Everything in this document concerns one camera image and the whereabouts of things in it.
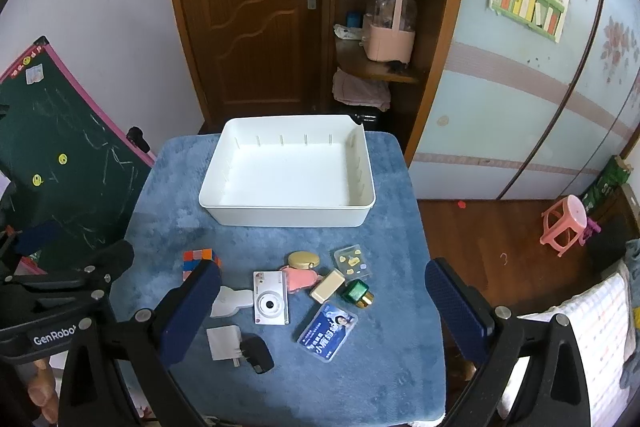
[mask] storage container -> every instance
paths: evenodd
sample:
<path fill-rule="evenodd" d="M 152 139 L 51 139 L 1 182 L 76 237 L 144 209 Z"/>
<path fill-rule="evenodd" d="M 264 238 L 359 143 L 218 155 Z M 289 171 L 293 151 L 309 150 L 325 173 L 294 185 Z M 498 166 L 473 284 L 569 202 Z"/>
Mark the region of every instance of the storage container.
<path fill-rule="evenodd" d="M 414 0 L 369 0 L 362 23 L 362 44 L 369 60 L 400 60 L 408 64 L 416 19 Z"/>
<path fill-rule="evenodd" d="M 199 197 L 240 227 L 357 227 L 375 200 L 364 128 L 347 115 L 230 120 Z"/>

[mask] rubik's cube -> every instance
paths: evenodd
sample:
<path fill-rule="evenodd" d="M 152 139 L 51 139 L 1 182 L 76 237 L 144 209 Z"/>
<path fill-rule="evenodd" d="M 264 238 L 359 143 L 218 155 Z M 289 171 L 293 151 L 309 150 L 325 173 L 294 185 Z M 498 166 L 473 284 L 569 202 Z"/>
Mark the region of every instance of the rubik's cube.
<path fill-rule="evenodd" d="M 201 259 L 209 259 L 222 267 L 219 257 L 213 253 L 213 250 L 206 248 L 205 250 L 190 250 L 182 256 L 182 280 L 185 281 L 191 272 L 195 269 Z"/>

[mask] pink plastic stool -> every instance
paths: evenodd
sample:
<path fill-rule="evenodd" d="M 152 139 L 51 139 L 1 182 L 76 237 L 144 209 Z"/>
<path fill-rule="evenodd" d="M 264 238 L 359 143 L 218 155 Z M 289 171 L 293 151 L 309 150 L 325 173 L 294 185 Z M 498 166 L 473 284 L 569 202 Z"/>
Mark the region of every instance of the pink plastic stool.
<path fill-rule="evenodd" d="M 562 206 L 562 214 L 558 212 L 558 208 Z M 558 220 L 549 226 L 549 214 L 557 217 Z M 540 237 L 540 245 L 551 245 L 558 250 L 558 257 L 578 241 L 578 238 L 587 227 L 587 213 L 584 211 L 582 202 L 574 195 L 567 196 L 560 201 L 552 204 L 550 208 L 542 213 L 543 233 Z M 560 245 L 556 238 L 566 233 L 566 244 Z"/>

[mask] green chalkboard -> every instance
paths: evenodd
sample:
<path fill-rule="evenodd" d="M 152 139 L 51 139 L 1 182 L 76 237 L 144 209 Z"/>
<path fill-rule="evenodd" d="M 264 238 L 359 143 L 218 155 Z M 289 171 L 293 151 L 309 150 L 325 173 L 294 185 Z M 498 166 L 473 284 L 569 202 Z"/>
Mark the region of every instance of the green chalkboard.
<path fill-rule="evenodd" d="M 0 78 L 0 104 L 8 106 L 0 170 L 16 185 L 5 222 L 23 230 L 55 219 L 62 227 L 42 249 L 40 267 L 81 263 L 123 238 L 152 161 L 95 105 L 45 38 Z"/>

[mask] corner shelf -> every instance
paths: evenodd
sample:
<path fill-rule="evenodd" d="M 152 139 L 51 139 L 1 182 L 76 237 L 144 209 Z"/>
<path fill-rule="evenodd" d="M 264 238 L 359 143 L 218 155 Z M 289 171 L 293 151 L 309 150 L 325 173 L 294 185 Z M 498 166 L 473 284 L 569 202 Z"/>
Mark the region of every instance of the corner shelf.
<path fill-rule="evenodd" d="M 342 71 L 360 78 L 417 84 L 424 77 L 424 73 L 411 66 L 402 73 L 390 72 L 389 66 L 384 62 L 375 62 L 367 58 L 360 41 L 345 41 L 335 37 L 335 57 Z"/>

